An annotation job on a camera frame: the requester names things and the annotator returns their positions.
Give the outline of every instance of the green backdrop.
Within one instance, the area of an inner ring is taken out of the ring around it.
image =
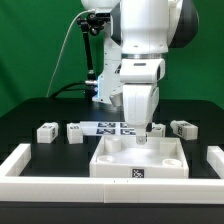
[[[160,98],[209,100],[224,108],[224,1],[194,2],[199,33],[186,48],[170,50],[166,78],[159,84]],[[0,116],[26,99],[46,96],[67,29],[81,11],[79,0],[0,1]],[[91,38],[91,43],[99,74],[102,35]],[[86,71],[82,34],[75,26],[53,90],[85,80]]]

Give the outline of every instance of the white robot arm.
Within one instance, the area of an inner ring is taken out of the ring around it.
[[[101,12],[113,9],[111,34],[121,44],[119,85],[123,86],[125,122],[135,128],[137,143],[144,144],[147,126],[159,101],[157,82],[165,75],[162,55],[168,52],[168,47],[185,46],[197,33],[198,18],[192,0],[82,0],[82,3],[86,9]],[[114,9],[119,10],[120,18]]]

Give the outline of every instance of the black table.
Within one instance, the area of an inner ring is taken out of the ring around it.
[[[167,137],[176,137],[172,120],[199,127],[198,140],[181,140],[190,178],[219,178],[206,154],[209,145],[224,146],[224,111],[207,101],[160,100],[154,122],[166,125]],[[32,143],[32,159],[21,175],[88,177],[100,137],[69,145],[66,125],[80,121],[124,118],[122,112],[99,110],[84,99],[27,100],[0,118],[0,164],[18,144]],[[37,144],[36,130],[45,122],[58,122],[59,136],[52,144]],[[222,223],[223,218],[224,205],[0,202],[0,223]]]

